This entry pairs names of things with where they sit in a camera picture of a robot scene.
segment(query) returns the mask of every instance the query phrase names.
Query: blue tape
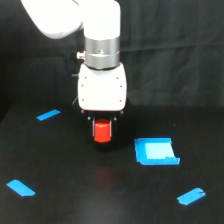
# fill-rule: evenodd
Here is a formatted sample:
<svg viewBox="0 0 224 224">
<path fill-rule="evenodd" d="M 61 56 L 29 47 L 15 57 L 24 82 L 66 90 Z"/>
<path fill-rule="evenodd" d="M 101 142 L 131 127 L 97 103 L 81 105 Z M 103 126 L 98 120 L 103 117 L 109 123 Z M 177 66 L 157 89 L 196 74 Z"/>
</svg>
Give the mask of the blue tape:
<svg viewBox="0 0 224 224">
<path fill-rule="evenodd" d="M 189 205 L 190 203 L 204 196 L 205 196 L 205 193 L 202 189 L 195 188 L 194 190 L 189 191 L 188 193 L 178 197 L 177 200 L 179 201 L 180 204 Z"/>
<path fill-rule="evenodd" d="M 14 190 L 17 194 L 20 196 L 33 196 L 35 194 L 34 191 L 32 191 L 30 188 L 28 188 L 26 185 L 21 183 L 18 180 L 13 180 L 10 183 L 7 184 L 8 187 L 10 187 L 12 190 Z"/>
<path fill-rule="evenodd" d="M 171 138 L 139 138 L 138 140 L 145 143 L 172 143 Z"/>
<path fill-rule="evenodd" d="M 175 157 L 170 143 L 146 143 L 145 151 L 148 159 L 165 159 L 165 157 Z"/>
<path fill-rule="evenodd" d="M 170 138 L 139 138 L 135 139 L 135 152 L 137 162 L 142 165 L 179 165 L 180 158 L 165 157 L 164 159 L 148 159 L 145 144 L 147 143 L 172 143 Z"/>
<path fill-rule="evenodd" d="M 165 159 L 147 159 L 141 160 L 142 165 L 179 165 L 180 158 L 166 157 Z"/>
<path fill-rule="evenodd" d="M 43 121 L 43 120 L 45 120 L 45 119 L 47 119 L 49 117 L 52 117 L 52 116 L 54 116 L 56 114 L 59 114 L 59 113 L 61 113 L 61 112 L 58 111 L 58 110 L 52 110 L 52 111 L 50 111 L 50 112 L 48 112 L 46 114 L 40 115 L 39 117 L 37 117 L 37 119 L 40 120 L 40 121 Z"/>
</svg>

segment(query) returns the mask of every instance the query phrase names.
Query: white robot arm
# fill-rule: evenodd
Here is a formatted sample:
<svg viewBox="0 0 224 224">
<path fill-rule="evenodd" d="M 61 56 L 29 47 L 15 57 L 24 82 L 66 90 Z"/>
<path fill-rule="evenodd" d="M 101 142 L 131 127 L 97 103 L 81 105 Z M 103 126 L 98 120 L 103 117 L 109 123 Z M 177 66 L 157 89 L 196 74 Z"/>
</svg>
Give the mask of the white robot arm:
<svg viewBox="0 0 224 224">
<path fill-rule="evenodd" d="M 78 102 L 82 111 L 121 112 L 126 104 L 127 82 L 119 57 L 121 12 L 118 2 L 21 1 L 37 28 L 49 38 L 60 39 L 84 30 L 85 51 L 77 53 L 77 58 L 84 60 L 78 80 Z"/>
</svg>

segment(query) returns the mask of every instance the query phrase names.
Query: red object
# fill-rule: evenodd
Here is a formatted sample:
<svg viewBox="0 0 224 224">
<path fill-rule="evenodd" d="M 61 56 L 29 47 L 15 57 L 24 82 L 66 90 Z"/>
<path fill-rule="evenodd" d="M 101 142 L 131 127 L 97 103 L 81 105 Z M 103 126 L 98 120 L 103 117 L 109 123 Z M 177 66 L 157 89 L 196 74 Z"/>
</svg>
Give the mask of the red object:
<svg viewBox="0 0 224 224">
<path fill-rule="evenodd" d="M 100 143 L 109 142 L 111 140 L 109 120 L 100 119 L 95 121 L 94 140 Z"/>
</svg>

